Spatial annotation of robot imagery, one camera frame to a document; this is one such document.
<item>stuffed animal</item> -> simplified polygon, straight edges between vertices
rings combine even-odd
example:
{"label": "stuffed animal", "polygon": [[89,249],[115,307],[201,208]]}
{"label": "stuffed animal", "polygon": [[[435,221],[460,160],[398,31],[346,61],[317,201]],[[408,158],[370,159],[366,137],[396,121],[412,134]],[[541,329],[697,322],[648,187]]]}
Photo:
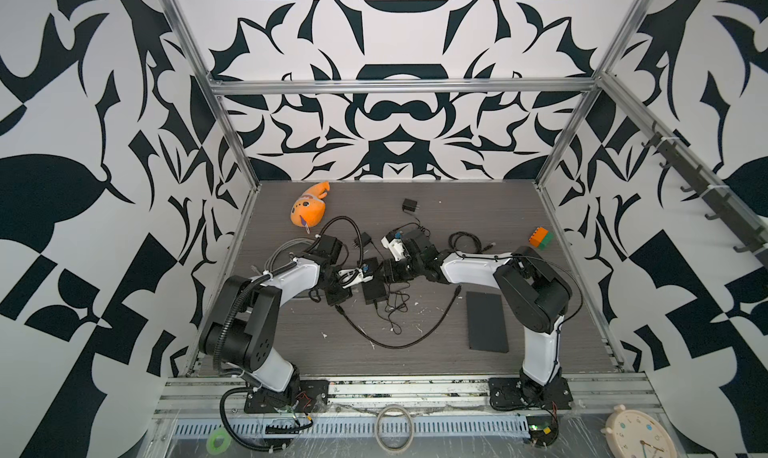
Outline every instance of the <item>stuffed animal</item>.
{"label": "stuffed animal", "polygon": [[321,199],[328,195],[331,185],[328,182],[318,183],[306,189],[306,192],[293,204],[290,210],[290,221],[296,226],[305,228],[315,226],[322,220],[326,212],[326,204]]}

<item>black and white patterned wallpaper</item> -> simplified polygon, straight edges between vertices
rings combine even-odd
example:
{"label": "black and white patterned wallpaper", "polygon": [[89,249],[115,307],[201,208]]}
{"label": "black and white patterned wallpaper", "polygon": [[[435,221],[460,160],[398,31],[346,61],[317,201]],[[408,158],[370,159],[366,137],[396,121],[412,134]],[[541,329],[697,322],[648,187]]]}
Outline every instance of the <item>black and white patterned wallpaper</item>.
{"label": "black and white patterned wallpaper", "polygon": [[591,74],[632,0],[179,0],[219,80]]}
{"label": "black and white patterned wallpaper", "polygon": [[533,179],[578,92],[229,96],[260,179]]}
{"label": "black and white patterned wallpaper", "polygon": [[[766,213],[768,0],[654,0],[616,70]],[[547,190],[590,293],[688,451],[768,453],[768,271],[604,94]]]}
{"label": "black and white patterned wallpaper", "polygon": [[0,0],[4,456],[135,456],[249,187],[158,0]]}

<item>beige clock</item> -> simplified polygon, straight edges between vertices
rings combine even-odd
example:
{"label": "beige clock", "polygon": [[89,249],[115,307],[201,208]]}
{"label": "beige clock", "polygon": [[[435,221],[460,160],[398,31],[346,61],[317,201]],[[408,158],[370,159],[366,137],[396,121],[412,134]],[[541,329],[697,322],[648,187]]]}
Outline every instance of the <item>beige clock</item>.
{"label": "beige clock", "polygon": [[677,458],[670,435],[656,420],[624,405],[614,410],[600,432],[616,458]]}

